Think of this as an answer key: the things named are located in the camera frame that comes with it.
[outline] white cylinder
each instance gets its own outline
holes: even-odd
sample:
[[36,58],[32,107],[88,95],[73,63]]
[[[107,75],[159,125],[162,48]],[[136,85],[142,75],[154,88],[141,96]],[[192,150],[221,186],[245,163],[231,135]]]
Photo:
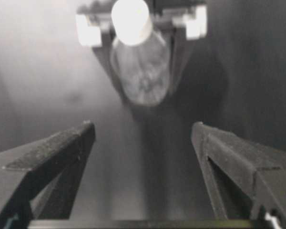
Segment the white cylinder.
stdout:
[[129,46],[143,43],[153,31],[144,0],[118,0],[112,8],[112,22],[118,39]]

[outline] translucent bottle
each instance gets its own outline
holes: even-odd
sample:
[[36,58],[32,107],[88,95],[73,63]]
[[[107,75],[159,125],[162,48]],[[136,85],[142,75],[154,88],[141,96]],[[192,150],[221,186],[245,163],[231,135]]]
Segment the translucent bottle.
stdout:
[[170,84],[170,47],[153,28],[143,0],[118,0],[112,8],[116,38],[111,64],[128,99],[139,105],[158,105]]

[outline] white bracket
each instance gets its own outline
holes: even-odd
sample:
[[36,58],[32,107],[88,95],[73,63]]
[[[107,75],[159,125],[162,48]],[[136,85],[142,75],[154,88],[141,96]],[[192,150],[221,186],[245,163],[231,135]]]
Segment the white bracket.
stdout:
[[[163,15],[151,15],[154,23],[168,21],[176,28],[186,29],[188,41],[198,40],[207,35],[207,6],[197,5],[190,8],[163,10]],[[78,40],[82,46],[101,47],[102,32],[112,28],[111,15],[100,13],[96,15],[77,14],[76,27]]]

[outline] bottle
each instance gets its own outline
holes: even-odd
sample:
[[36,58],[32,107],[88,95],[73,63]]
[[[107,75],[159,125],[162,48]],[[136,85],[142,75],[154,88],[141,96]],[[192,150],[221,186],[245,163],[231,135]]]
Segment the bottle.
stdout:
[[153,27],[144,0],[118,0],[112,8],[116,38],[111,65],[127,98],[134,104],[156,106],[170,85],[170,47]]

